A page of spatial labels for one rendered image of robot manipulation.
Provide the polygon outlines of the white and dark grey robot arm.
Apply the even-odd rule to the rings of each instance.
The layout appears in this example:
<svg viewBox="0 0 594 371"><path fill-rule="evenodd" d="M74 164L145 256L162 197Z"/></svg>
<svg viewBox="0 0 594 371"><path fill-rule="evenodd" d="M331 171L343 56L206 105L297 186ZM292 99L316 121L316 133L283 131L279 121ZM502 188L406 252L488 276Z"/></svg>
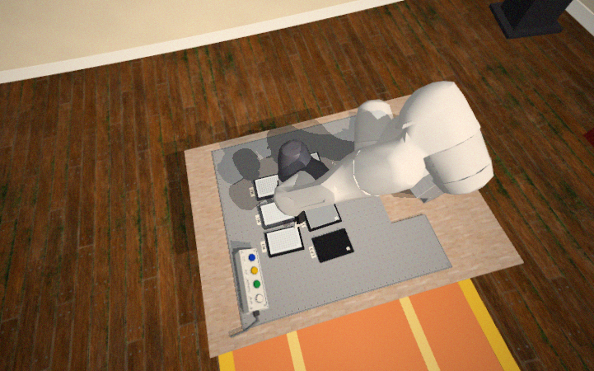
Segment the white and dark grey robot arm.
<svg viewBox="0 0 594 371"><path fill-rule="evenodd" d="M493 177L480 128L454 82L420 87L395 118L385 101L366 101L358 107L354 152L331 169L300 140L281 146L274 203L296 217L308 209L408 190L428 174L443 193L469 194Z"/></svg>

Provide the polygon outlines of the white control panel with four buttons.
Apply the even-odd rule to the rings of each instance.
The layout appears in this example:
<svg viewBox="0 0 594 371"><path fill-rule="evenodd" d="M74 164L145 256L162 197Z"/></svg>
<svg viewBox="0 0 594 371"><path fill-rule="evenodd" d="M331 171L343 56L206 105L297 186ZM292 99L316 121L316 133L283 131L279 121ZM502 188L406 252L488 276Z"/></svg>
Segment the white control panel with four buttons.
<svg viewBox="0 0 594 371"><path fill-rule="evenodd" d="M258 316L260 311L269 309L259 253L257 252L256 248L239 250L235 254L235 258L244 315L253 313L257 321L249 326L246 330L240 331L230 336L230 338L247 332L249 329L251 329L251 327L259 322Z"/></svg>

